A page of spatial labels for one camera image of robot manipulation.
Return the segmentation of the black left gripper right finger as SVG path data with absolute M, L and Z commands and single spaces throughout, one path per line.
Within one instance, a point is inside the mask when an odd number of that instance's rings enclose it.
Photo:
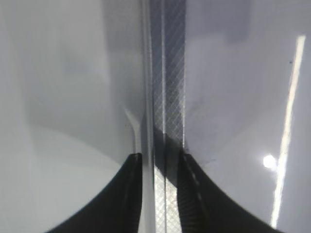
M 275 232 L 227 196 L 183 150 L 179 153 L 177 203 L 184 233 Z

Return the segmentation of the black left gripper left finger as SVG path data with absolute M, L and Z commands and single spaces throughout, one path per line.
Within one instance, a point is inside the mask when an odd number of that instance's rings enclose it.
M 130 154 L 110 183 L 51 233 L 137 233 L 142 207 L 142 155 Z

